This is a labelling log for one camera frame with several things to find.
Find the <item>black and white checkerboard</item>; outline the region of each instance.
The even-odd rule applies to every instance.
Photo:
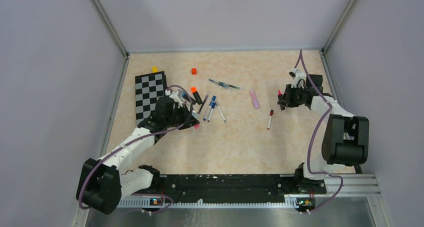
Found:
[[[135,124],[150,116],[159,97],[165,95],[167,78],[165,72],[149,73],[135,77]]]

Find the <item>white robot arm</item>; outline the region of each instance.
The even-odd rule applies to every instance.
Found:
[[[332,105],[330,113],[324,119],[327,127],[321,145],[321,155],[310,162],[312,172],[334,173],[344,166],[365,163],[368,158],[368,119],[346,111],[328,93],[323,94],[324,100],[300,70],[296,69],[290,72],[290,75],[293,77],[293,83],[287,84],[284,94],[278,95],[277,103],[281,110],[306,105],[311,111],[322,116],[329,109],[328,103]],[[309,76],[322,93],[323,76],[316,74]],[[305,85],[299,86],[299,80],[304,79],[306,79]],[[306,167],[302,168],[302,172],[303,178],[313,181],[323,180],[326,176],[326,174],[311,174]]]
[[[168,128],[187,129],[199,124],[185,101],[174,91],[160,97],[150,116],[138,124],[131,135],[110,153],[99,159],[88,159],[81,171],[76,199],[104,214],[110,214],[121,198],[151,186],[155,171],[142,165],[124,174],[131,163],[153,146]]]

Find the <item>white wall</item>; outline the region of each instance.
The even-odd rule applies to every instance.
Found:
[[[349,0],[100,0],[129,52],[321,48]]]
[[[90,0],[0,0],[0,225],[64,227],[123,57]]]
[[[369,118],[367,172],[395,226],[422,226],[424,1],[359,0],[329,53],[348,111]]]

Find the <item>speckled tabletop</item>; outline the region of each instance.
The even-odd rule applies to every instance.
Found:
[[[167,84],[190,91],[195,86],[202,98],[216,96],[227,119],[214,111],[211,121],[200,120],[200,128],[173,131],[144,151],[133,163],[152,165],[162,174],[288,174],[306,161],[311,134],[320,116],[307,107],[280,110],[277,94],[292,78],[299,51],[182,52],[132,54],[107,150],[111,151],[134,130],[135,76],[152,72],[152,66],[165,71]],[[330,87],[317,50],[303,51],[310,74],[323,75],[324,92]],[[197,68],[197,75],[191,69]],[[208,79],[240,86],[227,90]],[[260,104],[254,109],[248,89],[254,88]],[[270,110],[274,110],[267,130]],[[321,152],[326,125],[315,139],[312,155]],[[353,168],[342,172],[353,173]]]

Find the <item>blue pen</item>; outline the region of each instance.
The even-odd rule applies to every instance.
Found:
[[[209,112],[211,112],[212,106],[215,104],[215,99],[217,97],[214,95],[212,99],[210,100],[209,106],[207,107],[206,113],[204,113],[203,121],[206,121],[209,116]]]

